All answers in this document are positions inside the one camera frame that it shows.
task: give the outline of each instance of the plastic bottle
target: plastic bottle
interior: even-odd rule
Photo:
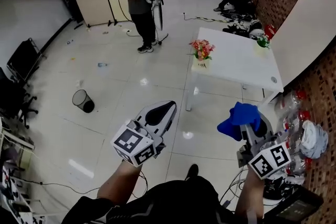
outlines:
[[[287,130],[288,135],[297,133],[302,129],[302,124],[306,120],[310,120],[310,113],[308,111],[296,110],[279,122],[278,131],[284,132]]]
[[[312,159],[305,158],[300,153],[291,155],[292,161],[285,166],[288,175],[302,175],[311,168]]]
[[[288,137],[288,132],[287,130],[284,130],[283,132],[277,132],[276,134],[277,137],[279,137],[280,143],[286,141],[287,137]]]
[[[290,155],[298,153],[300,151],[299,145],[301,144],[302,137],[303,137],[303,129],[301,129],[299,132],[287,136],[286,147]]]
[[[279,98],[275,105],[275,113],[279,118],[284,117],[290,111],[300,108],[302,101],[307,98],[304,91],[291,91],[285,96]]]

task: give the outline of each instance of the flower vase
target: flower vase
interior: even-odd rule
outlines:
[[[195,56],[193,57],[193,68],[195,69],[202,69],[202,70],[208,70],[209,69],[209,63],[210,59],[205,59],[199,61]]]

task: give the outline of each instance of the black pants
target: black pants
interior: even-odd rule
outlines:
[[[144,14],[131,14],[132,21],[135,23],[137,31],[143,39],[143,45],[151,47],[155,41],[155,23],[152,11]]]
[[[220,4],[219,4],[219,7],[221,9],[224,9],[225,5],[227,3],[230,3],[232,5],[235,6],[236,9],[240,9],[242,4],[243,4],[243,0],[223,0]]]

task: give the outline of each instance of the electronic equipment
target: electronic equipment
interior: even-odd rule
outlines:
[[[265,214],[264,223],[301,223],[305,218],[314,214],[322,204],[321,196],[296,185],[287,199]]]
[[[257,131],[253,124],[245,124],[240,126],[240,132],[246,145],[237,152],[239,167],[249,164],[260,179],[265,179],[290,163],[285,142],[273,134],[272,126],[263,114],[260,113]]]
[[[174,101],[162,101],[146,106],[127,125],[121,126],[111,140],[117,154],[139,167],[151,157],[157,158],[166,146],[163,135],[167,132],[177,112]]]

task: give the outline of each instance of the white cloth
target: white cloth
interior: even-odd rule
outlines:
[[[315,126],[311,121],[305,121],[303,137],[299,148],[308,158],[317,159],[324,153],[328,145],[328,134],[321,125]]]

